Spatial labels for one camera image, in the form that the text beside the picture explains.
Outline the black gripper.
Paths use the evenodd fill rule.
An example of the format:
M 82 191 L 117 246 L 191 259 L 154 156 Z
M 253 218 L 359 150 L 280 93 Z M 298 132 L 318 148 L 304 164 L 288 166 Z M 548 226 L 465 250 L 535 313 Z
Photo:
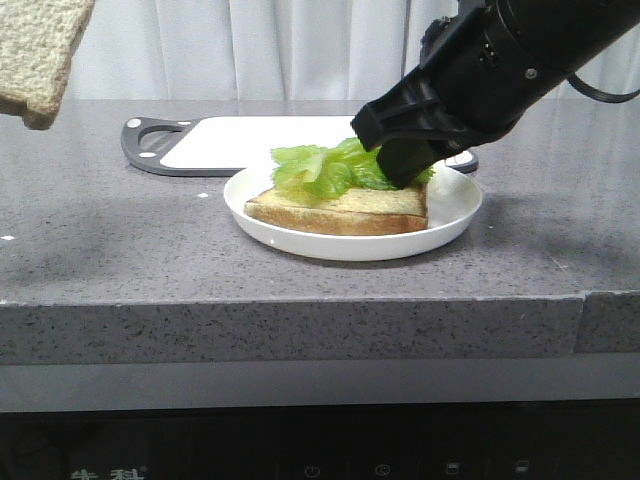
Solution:
M 426 30 L 418 65 L 352 127 L 378 149 L 389 182 L 405 188 L 446 156 L 506 135 L 563 81 L 602 102 L 634 98 L 576 73 L 638 22 L 636 1 L 462 1 Z

